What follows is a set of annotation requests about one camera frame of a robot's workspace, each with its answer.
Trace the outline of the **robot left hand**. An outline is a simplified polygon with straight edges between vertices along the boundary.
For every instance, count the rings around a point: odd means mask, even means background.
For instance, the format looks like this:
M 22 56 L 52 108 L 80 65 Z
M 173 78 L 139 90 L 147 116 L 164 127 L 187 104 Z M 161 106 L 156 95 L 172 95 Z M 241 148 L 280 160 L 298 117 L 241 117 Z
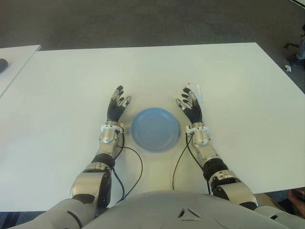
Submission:
M 122 97 L 123 86 L 118 86 L 113 92 L 107 110 L 107 122 L 118 122 L 124 110 L 132 100 L 131 96 Z

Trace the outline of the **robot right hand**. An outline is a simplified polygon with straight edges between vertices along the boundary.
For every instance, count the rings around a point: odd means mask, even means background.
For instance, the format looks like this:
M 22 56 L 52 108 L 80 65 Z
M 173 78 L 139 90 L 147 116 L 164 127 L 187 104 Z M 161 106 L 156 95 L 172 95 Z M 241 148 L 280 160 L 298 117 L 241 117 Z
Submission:
M 177 106 L 183 111 L 192 124 L 202 123 L 202 111 L 198 99 L 193 91 L 187 87 L 183 89 L 181 94 L 183 100 L 175 99 Z

